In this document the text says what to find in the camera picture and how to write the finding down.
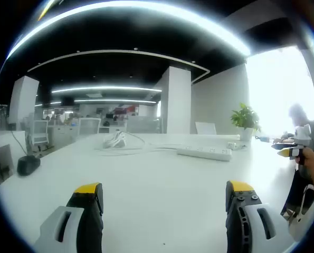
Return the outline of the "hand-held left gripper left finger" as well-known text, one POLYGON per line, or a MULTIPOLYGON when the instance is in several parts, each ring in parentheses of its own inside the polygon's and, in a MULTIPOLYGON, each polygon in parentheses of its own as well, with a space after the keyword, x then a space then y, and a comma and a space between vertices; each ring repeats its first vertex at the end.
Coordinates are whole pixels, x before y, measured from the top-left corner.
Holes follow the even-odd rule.
POLYGON ((57 207, 40 226, 35 252, 102 252, 101 183, 78 187, 66 206, 57 207))

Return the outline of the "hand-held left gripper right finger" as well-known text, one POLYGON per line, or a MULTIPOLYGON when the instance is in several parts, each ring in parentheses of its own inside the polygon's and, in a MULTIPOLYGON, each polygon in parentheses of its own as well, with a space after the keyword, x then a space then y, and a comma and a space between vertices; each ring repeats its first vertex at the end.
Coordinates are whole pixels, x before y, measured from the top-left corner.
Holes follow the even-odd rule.
POLYGON ((287 221, 247 183, 226 183, 227 252, 285 252, 294 239, 287 221))

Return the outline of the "person's right hand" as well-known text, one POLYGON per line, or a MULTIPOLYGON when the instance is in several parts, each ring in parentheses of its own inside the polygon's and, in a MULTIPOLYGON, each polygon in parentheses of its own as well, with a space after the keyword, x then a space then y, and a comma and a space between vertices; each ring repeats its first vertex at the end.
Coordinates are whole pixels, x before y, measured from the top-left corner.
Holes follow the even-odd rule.
POLYGON ((306 147, 302 151, 305 157, 305 167, 308 169, 310 175, 314 177, 314 152, 312 149, 306 147))

